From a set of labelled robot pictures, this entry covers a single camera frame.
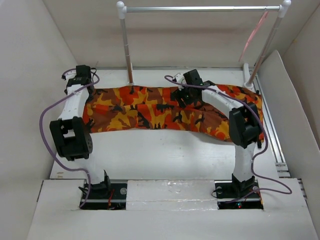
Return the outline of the orange camouflage trousers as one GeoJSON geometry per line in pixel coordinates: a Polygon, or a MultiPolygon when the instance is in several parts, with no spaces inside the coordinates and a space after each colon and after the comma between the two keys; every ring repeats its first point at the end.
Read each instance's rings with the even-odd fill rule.
{"type": "Polygon", "coordinates": [[[83,121],[90,133],[129,129],[170,129],[203,133],[230,142],[228,112],[219,102],[205,97],[179,106],[174,98],[178,87],[139,85],[97,88],[83,110],[83,121]]]}

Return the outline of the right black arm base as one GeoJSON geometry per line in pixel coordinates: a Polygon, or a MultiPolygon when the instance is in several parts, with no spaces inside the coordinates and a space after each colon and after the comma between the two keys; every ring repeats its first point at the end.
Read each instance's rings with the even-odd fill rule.
{"type": "Polygon", "coordinates": [[[211,196],[217,199],[218,210],[263,210],[260,194],[254,192],[258,187],[255,181],[245,190],[240,190],[231,180],[215,180],[211,196]]]}

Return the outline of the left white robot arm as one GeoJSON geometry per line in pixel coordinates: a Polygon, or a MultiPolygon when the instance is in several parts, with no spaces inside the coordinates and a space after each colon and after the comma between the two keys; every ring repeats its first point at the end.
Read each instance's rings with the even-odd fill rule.
{"type": "Polygon", "coordinates": [[[98,175],[89,160],[93,152],[93,140],[83,119],[85,105],[93,99],[93,77],[96,75],[88,65],[77,65],[61,76],[66,80],[65,97],[61,114],[49,123],[49,130],[59,159],[59,164],[68,172],[82,172],[87,183],[80,189],[93,192],[100,198],[111,194],[111,182],[104,170],[98,175]]]}

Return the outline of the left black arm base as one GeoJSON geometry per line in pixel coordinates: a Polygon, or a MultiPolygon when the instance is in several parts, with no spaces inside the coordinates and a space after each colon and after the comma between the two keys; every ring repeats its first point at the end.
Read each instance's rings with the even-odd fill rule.
{"type": "Polygon", "coordinates": [[[81,210],[125,210],[127,203],[127,182],[111,182],[110,188],[98,186],[91,187],[88,199],[85,201],[88,192],[88,185],[79,187],[82,192],[79,207],[81,210]]]}

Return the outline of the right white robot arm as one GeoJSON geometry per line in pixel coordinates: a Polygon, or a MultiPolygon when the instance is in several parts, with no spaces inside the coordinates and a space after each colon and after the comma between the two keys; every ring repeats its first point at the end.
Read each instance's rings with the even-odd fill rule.
{"type": "Polygon", "coordinates": [[[260,141],[261,121],[255,103],[244,103],[211,81],[203,81],[198,71],[193,69],[173,77],[166,76],[178,86],[174,97],[182,108],[201,100],[222,112],[228,119],[228,134],[235,145],[235,165],[230,183],[215,183],[217,198],[243,197],[255,184],[251,166],[254,151],[260,141]]]}

